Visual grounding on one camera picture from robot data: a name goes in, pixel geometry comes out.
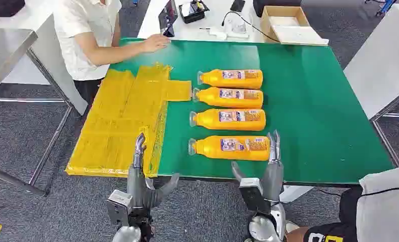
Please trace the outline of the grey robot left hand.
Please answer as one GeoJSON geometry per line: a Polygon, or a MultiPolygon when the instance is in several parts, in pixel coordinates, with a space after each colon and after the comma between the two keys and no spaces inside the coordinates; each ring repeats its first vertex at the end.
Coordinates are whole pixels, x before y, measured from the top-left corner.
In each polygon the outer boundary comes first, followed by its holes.
{"type": "Polygon", "coordinates": [[[140,133],[136,138],[133,162],[128,170],[127,191],[132,195],[133,207],[152,209],[159,206],[164,198],[175,190],[180,174],[175,173],[172,175],[169,182],[159,189],[149,188],[143,173],[143,156],[146,150],[145,140],[144,133],[140,133]]]}

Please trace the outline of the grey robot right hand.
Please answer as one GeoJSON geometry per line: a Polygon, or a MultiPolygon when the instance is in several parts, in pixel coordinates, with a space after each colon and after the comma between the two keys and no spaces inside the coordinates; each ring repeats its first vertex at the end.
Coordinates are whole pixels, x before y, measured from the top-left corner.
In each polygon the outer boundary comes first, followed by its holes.
{"type": "Polygon", "coordinates": [[[268,201],[271,205],[280,201],[279,195],[283,187],[284,166],[281,162],[281,137],[277,130],[268,133],[270,140],[270,156],[263,176],[246,177],[240,170],[237,162],[231,162],[232,173],[239,181],[239,188],[242,195],[246,195],[247,199],[254,201],[256,204],[262,201],[268,201]]]}

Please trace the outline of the person's right hand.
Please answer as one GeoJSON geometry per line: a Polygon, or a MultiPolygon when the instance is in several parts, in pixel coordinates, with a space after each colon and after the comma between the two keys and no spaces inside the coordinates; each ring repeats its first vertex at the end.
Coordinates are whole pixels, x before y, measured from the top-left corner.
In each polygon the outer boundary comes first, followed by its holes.
{"type": "Polygon", "coordinates": [[[169,37],[166,37],[162,34],[154,34],[149,38],[145,39],[141,43],[142,52],[155,52],[157,50],[163,49],[167,47],[171,43],[169,37]]]}

